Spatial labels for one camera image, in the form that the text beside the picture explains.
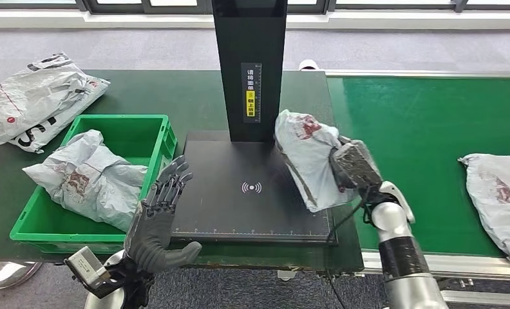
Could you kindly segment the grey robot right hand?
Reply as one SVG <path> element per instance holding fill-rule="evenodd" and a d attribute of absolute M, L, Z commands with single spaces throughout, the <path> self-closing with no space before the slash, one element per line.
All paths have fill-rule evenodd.
<path fill-rule="evenodd" d="M 345 136 L 338 140 L 328 159 L 339 190 L 355 189 L 361 194 L 378 191 L 383 179 L 365 143 Z"/>

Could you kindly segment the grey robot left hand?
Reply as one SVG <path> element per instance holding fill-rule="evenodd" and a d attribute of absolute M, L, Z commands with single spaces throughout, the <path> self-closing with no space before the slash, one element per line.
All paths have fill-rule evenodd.
<path fill-rule="evenodd" d="M 188 168 L 185 156 L 175 158 L 160 171 L 146 197 L 138 203 L 124 241 L 124 250 L 141 270 L 159 273 L 188 265 L 202 250 L 197 241 L 181 249 L 168 249 L 178 200 L 186 183 L 193 179 L 193 173 L 187 172 Z"/>

